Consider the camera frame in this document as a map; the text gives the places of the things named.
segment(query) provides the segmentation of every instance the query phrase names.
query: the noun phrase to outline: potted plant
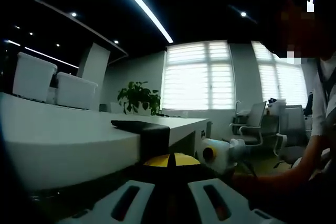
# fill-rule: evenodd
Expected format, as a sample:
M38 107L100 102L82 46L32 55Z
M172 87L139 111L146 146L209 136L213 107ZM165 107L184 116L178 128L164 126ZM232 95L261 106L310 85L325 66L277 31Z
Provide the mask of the potted plant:
M117 99L125 114L127 111L138 113L141 108L148 113L150 111L150 115L156 115L159 112L161 99L157 94L159 91L144 88L142 85L145 83L148 82L131 81L127 88L119 91Z

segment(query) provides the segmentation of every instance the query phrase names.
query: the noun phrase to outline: white pillar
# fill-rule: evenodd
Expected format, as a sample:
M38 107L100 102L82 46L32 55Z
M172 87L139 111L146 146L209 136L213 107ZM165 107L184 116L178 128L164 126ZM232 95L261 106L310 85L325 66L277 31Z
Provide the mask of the white pillar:
M109 56L109 50L93 43L91 48L85 51L79 64L77 76L98 84L91 106L92 110L99 110L100 93Z

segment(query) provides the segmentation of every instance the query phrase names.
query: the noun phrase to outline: window blind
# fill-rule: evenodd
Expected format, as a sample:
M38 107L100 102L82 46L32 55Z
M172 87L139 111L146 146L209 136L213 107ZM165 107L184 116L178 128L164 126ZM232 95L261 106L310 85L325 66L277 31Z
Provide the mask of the window blind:
M260 42L252 41L258 61L262 98L286 99L288 105L307 105L307 89L301 65L293 65L272 54Z
M164 109L232 109L233 72L226 41L168 47L162 90Z

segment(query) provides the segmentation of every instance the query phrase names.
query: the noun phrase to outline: dark ceiling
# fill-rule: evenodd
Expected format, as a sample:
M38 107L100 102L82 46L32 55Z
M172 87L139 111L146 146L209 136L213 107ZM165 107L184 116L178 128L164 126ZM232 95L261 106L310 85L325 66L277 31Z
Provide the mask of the dark ceiling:
M129 57L141 57L163 50L169 45L134 0L41 1L66 13L76 12L79 21L111 41L118 40L119 46ZM242 18L228 5L245 11L257 21L260 10L266 9L274 0L143 1L167 30L174 44L181 44L201 40L258 39L256 24L249 18ZM112 51L110 61L124 55L71 19L35 0L3 0L2 7L5 14L1 26L4 39L24 44L76 66L79 65L84 50L93 41ZM74 71L71 67L62 67L66 67L66 71Z

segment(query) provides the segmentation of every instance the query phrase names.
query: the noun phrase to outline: mesh office chair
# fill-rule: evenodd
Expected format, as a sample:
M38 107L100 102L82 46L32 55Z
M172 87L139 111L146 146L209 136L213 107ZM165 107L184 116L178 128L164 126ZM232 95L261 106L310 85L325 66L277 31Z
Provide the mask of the mesh office chair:
M266 101L253 104L249 113L246 124L231 123L229 126L239 126L239 135L232 135L225 141L230 141L232 138L243 139L246 145L259 146L263 144L261 135L261 119L263 119Z
M283 162L293 165L303 156L308 144L304 120L301 105L281 107L279 133L273 150L281 161L274 168Z

